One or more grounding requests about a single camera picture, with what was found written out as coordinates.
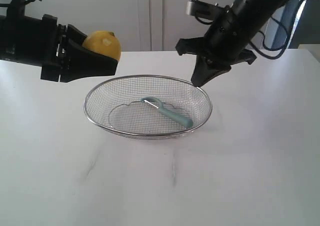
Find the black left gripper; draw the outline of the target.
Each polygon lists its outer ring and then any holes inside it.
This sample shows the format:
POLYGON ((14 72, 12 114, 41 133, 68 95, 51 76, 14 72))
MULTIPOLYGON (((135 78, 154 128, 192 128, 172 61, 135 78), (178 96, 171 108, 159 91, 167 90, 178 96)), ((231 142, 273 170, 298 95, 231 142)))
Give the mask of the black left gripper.
POLYGON ((64 57, 58 57, 62 29, 57 18, 49 14, 42 19, 22 16, 14 20, 1 16, 0 59, 39 66, 40 78, 53 82, 115 75, 118 61, 83 48, 87 35, 71 24, 67 25, 64 57))

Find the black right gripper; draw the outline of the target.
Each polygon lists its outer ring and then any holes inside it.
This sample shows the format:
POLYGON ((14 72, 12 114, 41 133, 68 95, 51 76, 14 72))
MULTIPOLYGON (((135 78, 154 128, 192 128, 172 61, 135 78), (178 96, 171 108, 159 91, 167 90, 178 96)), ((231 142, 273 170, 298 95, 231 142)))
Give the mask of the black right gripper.
POLYGON ((257 58, 251 50, 245 49, 257 29, 255 4, 225 7, 210 4, 206 16, 212 23, 203 37, 181 38, 175 46, 180 56, 197 55, 191 76, 195 87, 228 73, 231 65, 252 64, 257 58))

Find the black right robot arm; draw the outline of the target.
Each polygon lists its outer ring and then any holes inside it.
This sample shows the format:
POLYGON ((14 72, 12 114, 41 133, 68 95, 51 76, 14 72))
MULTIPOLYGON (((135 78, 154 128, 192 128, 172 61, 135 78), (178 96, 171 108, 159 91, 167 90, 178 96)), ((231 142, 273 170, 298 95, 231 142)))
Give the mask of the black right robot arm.
POLYGON ((278 55, 270 56, 252 44, 252 38, 272 14, 288 1, 234 0, 232 5, 225 7, 200 0, 188 1, 186 13, 209 26, 204 36, 181 38, 175 46, 180 56, 196 56, 191 83, 201 87, 229 72, 235 64, 246 62, 251 65, 257 58, 255 53, 270 60, 280 58, 286 49, 285 45, 280 48, 278 55), (254 51, 246 49, 247 45, 251 45, 254 51))

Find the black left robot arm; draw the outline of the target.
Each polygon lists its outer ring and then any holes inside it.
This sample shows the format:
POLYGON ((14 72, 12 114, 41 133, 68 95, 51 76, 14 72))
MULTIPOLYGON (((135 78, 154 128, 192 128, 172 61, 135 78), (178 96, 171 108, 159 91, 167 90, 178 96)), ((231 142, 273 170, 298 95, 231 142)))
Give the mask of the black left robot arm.
POLYGON ((40 78, 52 82, 115 75, 118 61, 84 48, 87 36, 73 25, 61 25, 49 14, 26 16, 26 5, 35 1, 0 5, 6 9, 0 17, 1 60, 41 67, 40 78))

